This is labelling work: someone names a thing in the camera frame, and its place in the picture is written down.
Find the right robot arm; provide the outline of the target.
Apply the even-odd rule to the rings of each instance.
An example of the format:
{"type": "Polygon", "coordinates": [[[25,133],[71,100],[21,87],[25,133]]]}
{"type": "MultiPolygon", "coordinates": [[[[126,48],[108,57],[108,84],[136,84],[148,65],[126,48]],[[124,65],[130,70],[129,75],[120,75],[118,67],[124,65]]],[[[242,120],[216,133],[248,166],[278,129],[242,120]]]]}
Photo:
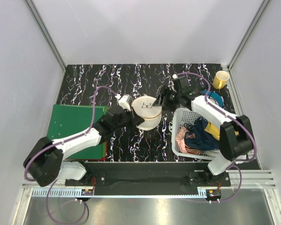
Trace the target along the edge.
{"type": "Polygon", "coordinates": [[[220,131],[220,153],[208,163],[208,170],[203,174],[204,182],[213,186],[220,180],[220,174],[229,170],[236,163],[250,162],[252,158],[241,159],[248,152],[257,151],[250,119],[237,116],[211,102],[207,90],[202,95],[200,90],[193,90],[187,79],[188,72],[174,74],[173,86],[163,86],[153,106],[176,110],[178,106],[200,114],[220,131]]]}

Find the white mesh laundry bag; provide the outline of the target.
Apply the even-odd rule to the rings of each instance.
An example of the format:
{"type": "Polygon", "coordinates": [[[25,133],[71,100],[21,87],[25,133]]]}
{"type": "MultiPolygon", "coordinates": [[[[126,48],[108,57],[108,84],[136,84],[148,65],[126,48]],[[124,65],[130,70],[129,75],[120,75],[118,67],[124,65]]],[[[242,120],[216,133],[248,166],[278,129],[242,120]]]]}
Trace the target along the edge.
{"type": "Polygon", "coordinates": [[[138,129],[149,131],[159,125],[162,118],[162,107],[153,106],[155,101],[155,97],[141,96],[131,103],[135,113],[144,119],[144,122],[137,126],[138,129]]]}

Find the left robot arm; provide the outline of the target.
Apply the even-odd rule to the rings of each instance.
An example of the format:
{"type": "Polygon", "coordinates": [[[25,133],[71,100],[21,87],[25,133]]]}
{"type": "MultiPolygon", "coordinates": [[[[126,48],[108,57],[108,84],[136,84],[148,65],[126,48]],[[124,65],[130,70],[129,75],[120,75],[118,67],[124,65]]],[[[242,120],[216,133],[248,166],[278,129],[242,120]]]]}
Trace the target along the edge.
{"type": "Polygon", "coordinates": [[[43,137],[24,160],[24,178],[26,181],[37,182],[41,187],[56,180],[71,180],[82,186],[88,185],[93,178],[92,169],[83,161],[68,161],[67,158],[106,142],[118,129],[137,127],[144,121],[134,111],[107,112],[97,122],[92,122],[90,127],[74,135],[56,140],[43,137]]]}

